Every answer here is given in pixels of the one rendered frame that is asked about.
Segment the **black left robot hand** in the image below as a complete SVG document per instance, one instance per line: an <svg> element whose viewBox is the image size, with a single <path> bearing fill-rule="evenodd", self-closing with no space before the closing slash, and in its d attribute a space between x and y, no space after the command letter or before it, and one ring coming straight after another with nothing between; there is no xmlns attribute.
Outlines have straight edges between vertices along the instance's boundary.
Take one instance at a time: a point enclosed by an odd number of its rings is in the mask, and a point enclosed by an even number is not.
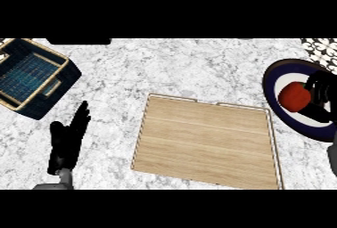
<svg viewBox="0 0 337 228"><path fill-rule="evenodd" d="M47 174L58 175L67 168L73 170L78 162L81 140L90 123L89 103L83 102L73 117L71 123L65 126L59 121L50 124L52 153L49 158Z"/></svg>

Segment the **navy and white plate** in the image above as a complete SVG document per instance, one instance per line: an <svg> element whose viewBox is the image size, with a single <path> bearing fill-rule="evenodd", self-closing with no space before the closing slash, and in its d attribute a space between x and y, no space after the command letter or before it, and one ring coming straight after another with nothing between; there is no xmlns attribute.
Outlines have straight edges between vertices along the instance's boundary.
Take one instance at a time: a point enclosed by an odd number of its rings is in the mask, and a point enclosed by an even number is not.
<svg viewBox="0 0 337 228"><path fill-rule="evenodd" d="M278 95L284 87L293 82L306 83L309 75L318 70L327 71L318 64L309 61L299 59L279 60L265 71L262 86L272 111L285 125L308 138L331 143L336 134L333 122L319 123L302 114L290 112L278 103Z"/></svg>

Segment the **dark blue wicker basket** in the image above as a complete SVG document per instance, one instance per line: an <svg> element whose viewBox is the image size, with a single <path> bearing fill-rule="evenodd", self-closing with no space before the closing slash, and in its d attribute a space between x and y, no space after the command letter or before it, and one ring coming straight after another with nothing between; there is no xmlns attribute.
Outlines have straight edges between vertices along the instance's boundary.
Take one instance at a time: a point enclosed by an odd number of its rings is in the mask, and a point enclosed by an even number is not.
<svg viewBox="0 0 337 228"><path fill-rule="evenodd" d="M0 104L40 120L81 72L64 54L28 38L10 38L0 51L6 54L0 60Z"/></svg>

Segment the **wooden tray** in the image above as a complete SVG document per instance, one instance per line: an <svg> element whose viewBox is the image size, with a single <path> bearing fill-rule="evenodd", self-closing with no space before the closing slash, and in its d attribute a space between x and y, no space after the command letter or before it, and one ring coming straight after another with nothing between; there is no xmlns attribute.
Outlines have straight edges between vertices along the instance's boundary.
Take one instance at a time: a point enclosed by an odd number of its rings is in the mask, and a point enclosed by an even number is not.
<svg viewBox="0 0 337 228"><path fill-rule="evenodd" d="M271 110L151 94L132 169L241 189L281 190Z"/></svg>

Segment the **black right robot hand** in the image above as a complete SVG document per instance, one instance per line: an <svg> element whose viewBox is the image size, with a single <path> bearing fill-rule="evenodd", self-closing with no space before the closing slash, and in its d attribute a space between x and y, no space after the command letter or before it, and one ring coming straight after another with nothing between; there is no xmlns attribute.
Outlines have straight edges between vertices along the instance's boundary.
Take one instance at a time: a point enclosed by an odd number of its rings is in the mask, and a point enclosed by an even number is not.
<svg viewBox="0 0 337 228"><path fill-rule="evenodd" d="M337 125L337 76L322 70L309 75L305 85L313 98L299 113L319 123Z"/></svg>

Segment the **black and white patterned cloth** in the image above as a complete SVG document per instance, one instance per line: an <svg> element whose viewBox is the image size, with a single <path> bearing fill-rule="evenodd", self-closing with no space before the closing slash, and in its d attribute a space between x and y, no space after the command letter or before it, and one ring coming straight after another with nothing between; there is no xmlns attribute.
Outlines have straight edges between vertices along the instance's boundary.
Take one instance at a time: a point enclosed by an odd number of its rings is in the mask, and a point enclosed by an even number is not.
<svg viewBox="0 0 337 228"><path fill-rule="evenodd" d="M337 75L337 38L302 38L309 59Z"/></svg>

